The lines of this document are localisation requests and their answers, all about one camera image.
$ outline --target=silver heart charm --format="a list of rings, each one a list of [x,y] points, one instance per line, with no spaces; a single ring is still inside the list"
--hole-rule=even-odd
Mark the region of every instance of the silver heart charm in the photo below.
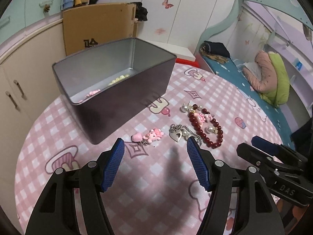
[[[174,132],[170,132],[170,137],[175,140],[176,142],[178,142],[180,140],[180,138],[182,137],[182,131],[181,130],[176,130]]]

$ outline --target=gingham tablecloth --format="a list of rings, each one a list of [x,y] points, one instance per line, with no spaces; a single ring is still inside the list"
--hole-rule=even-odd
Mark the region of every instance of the gingham tablecloth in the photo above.
[[[169,137],[171,124],[192,128],[183,103],[202,105],[222,126],[224,141],[211,151],[215,159],[246,169],[249,164],[236,154],[237,145],[259,135],[273,143],[281,139],[265,113],[236,86],[219,76],[187,65],[176,64],[166,94],[144,109],[98,145],[83,135],[61,98],[57,98],[35,121],[18,157],[15,200],[18,218],[26,230],[35,203],[58,167],[77,169],[101,152],[111,149],[118,137],[125,141],[125,154],[113,186],[102,194],[105,210],[116,235],[196,234],[209,202],[199,185],[186,150],[186,140]],[[160,128],[165,136],[151,145],[131,142],[136,132]],[[76,212],[81,234],[83,225],[79,190]],[[235,200],[232,201],[224,234],[231,232]]]

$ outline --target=pearl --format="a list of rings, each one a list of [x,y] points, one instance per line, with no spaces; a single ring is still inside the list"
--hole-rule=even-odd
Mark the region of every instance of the pearl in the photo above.
[[[186,113],[186,112],[188,111],[188,106],[184,103],[184,104],[181,106],[180,110],[181,110],[182,112]]]
[[[185,131],[185,130],[183,130],[183,131],[182,131],[182,136],[183,136],[183,137],[186,137],[187,135],[188,135],[188,132]]]
[[[208,126],[208,127],[205,129],[205,131],[206,131],[207,133],[213,133],[213,132],[214,132],[214,127],[213,127],[213,126]]]

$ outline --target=teal bed sheet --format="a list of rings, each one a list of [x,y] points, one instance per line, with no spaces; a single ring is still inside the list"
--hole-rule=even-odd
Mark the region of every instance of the teal bed sheet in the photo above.
[[[252,88],[248,80],[240,72],[244,66],[244,62],[238,59],[229,59],[228,63],[220,64],[207,57],[203,57],[203,59],[216,75],[235,85],[246,99],[254,99],[275,126],[283,144],[295,149],[294,144],[290,140],[290,127],[281,109],[274,108],[267,102],[263,101],[259,94]]]

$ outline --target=mint green drawer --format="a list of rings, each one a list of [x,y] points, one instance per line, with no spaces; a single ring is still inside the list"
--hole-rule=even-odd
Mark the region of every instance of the mint green drawer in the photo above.
[[[12,0],[0,19],[0,44],[25,27],[25,0]]]
[[[44,13],[45,4],[50,5],[49,12]],[[61,12],[61,0],[26,0],[25,22],[29,26],[43,18]]]

